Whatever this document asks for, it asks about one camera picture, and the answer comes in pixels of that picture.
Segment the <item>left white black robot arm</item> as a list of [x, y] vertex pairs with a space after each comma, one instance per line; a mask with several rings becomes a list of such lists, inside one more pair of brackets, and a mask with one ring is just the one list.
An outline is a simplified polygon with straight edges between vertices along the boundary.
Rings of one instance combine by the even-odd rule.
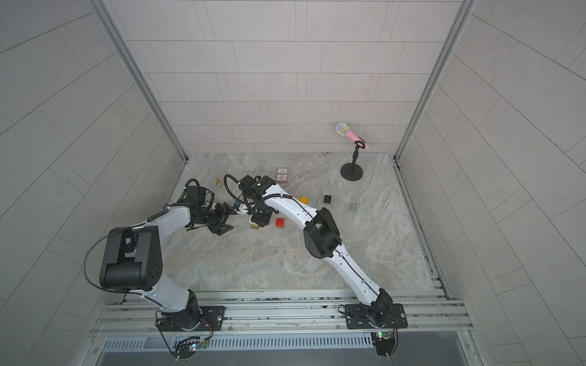
[[192, 178], [178, 201], [131, 227], [116, 227], [102, 237], [105, 251], [94, 286], [116, 294], [133, 294], [157, 305], [161, 332], [214, 332], [221, 329], [224, 307], [200, 307], [195, 293], [178, 286], [163, 272], [161, 244], [177, 230], [207, 228], [218, 236], [231, 230], [236, 212], [216, 203], [213, 192]]

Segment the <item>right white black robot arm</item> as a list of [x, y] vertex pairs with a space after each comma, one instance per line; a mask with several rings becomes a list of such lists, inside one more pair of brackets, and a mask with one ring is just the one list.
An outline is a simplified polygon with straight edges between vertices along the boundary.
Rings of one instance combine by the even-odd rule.
[[265, 227], [274, 213], [281, 213], [302, 230], [308, 252], [330, 264], [353, 290], [364, 312], [360, 319], [379, 329], [399, 328], [391, 296], [354, 261], [328, 209], [302, 203], [266, 175], [238, 180], [227, 174], [223, 181], [227, 193], [239, 204], [238, 211], [249, 215], [254, 226]]

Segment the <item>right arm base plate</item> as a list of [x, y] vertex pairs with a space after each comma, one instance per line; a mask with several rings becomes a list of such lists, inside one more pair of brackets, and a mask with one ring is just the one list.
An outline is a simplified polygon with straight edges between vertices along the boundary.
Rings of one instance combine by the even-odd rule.
[[406, 329], [406, 313], [400, 303], [394, 303], [387, 310], [374, 310], [361, 303], [338, 306], [346, 318], [348, 329]]

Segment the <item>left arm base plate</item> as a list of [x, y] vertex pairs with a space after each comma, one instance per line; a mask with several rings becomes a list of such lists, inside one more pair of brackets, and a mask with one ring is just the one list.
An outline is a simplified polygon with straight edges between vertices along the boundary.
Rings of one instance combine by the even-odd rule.
[[212, 332], [220, 331], [226, 307], [210, 306], [183, 310], [177, 313], [161, 313], [155, 325], [161, 332]]

